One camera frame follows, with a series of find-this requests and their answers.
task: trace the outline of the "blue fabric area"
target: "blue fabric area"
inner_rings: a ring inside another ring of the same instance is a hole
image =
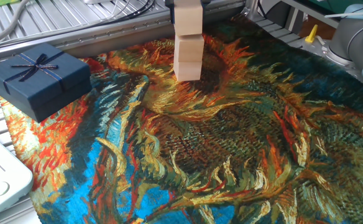
[[[234,216],[234,206],[230,205],[221,208],[212,208],[213,218],[216,223],[229,223]]]

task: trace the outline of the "ribbon bow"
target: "ribbon bow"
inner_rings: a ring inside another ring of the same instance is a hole
[[[38,70],[41,70],[41,71],[45,72],[46,74],[50,75],[51,77],[53,77],[54,79],[56,79],[59,82],[62,90],[64,91],[63,79],[60,76],[58,76],[56,73],[49,70],[49,69],[51,69],[51,70],[58,69],[58,65],[47,65],[47,63],[51,62],[52,60],[55,60],[62,54],[64,54],[64,52],[59,52],[50,58],[47,58],[47,56],[45,54],[41,54],[35,61],[24,54],[19,54],[18,56],[20,56],[24,60],[28,61],[30,64],[29,65],[12,65],[12,67],[30,67],[30,68],[23,72],[20,72],[16,75],[13,75],[12,77],[7,78],[3,81],[3,85],[5,86],[5,90],[7,91],[7,93],[10,95],[9,89],[7,87],[8,82],[15,80],[16,78],[19,78],[21,76],[23,76],[23,77],[19,80],[19,82],[24,82],[27,79],[29,79],[32,75],[34,75],[36,72],[38,72]]]

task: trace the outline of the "sunflower painting print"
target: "sunflower painting print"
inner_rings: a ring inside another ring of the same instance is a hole
[[[40,124],[2,100],[42,223],[363,223],[363,85],[237,16],[82,59],[93,91]]]

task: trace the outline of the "stacked wooden blocks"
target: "stacked wooden blocks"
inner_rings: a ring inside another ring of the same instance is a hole
[[[175,1],[175,57],[173,69],[178,81],[201,78],[204,38],[200,0]]]

